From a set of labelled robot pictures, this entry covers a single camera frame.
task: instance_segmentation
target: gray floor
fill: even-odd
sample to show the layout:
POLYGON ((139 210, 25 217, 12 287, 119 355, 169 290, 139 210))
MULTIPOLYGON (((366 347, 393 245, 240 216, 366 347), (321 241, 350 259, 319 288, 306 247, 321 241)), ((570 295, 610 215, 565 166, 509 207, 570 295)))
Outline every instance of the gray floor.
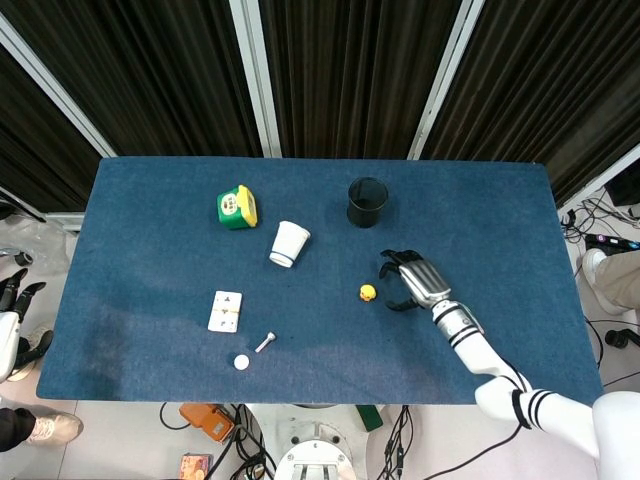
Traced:
MULTIPOLYGON (((627 238, 640 240, 640 231, 610 222, 627 238)), ((595 225, 596 233, 608 233, 604 225, 595 225)), ((69 238, 73 251, 75 239, 69 238)), ((568 245, 574 265, 580 253, 568 245)), ((15 270, 7 259, 0 260, 0 277, 15 270)), ((55 320, 66 275, 29 274, 27 280, 44 279, 47 288, 33 306, 24 331, 42 321, 55 320)), ((588 318, 612 319, 598 306, 584 278, 577 285, 588 318)), ((608 324, 597 324, 602 336, 608 324)), ((630 346, 614 350, 605 346, 601 377, 606 383, 640 369, 640 353, 630 346)), ((186 452, 212 453, 217 457, 221 446, 200 431, 189 428, 174 432, 158 421, 158 403, 46 401, 35 397, 39 378, 36 369, 25 380, 0 385, 1 406, 18 404, 44 405, 75 413, 85 424, 83 434, 67 447, 44 449, 19 446, 0 454, 0 480, 19 479, 143 479, 171 478, 178 473, 180 457, 186 452)), ((640 391, 640 376, 618 382, 607 388, 640 391)), ((168 422, 180 424, 178 404, 169 404, 168 422)), ((398 407, 388 407, 385 418, 395 417, 398 407)), ((416 433, 414 446, 407 457, 404 478, 422 478, 466 460, 487 446, 502 440, 513 431, 513 425, 486 418, 475 406, 424 406, 414 409, 416 433)), ((367 447, 369 471, 377 476, 390 426, 371 435, 367 447)), ((229 457, 216 478, 229 478, 238 459, 229 457)), ((447 479, 580 479, 596 478, 594 462, 580 451, 541 432, 522 432, 516 440, 490 453, 464 469, 444 476, 447 479)))

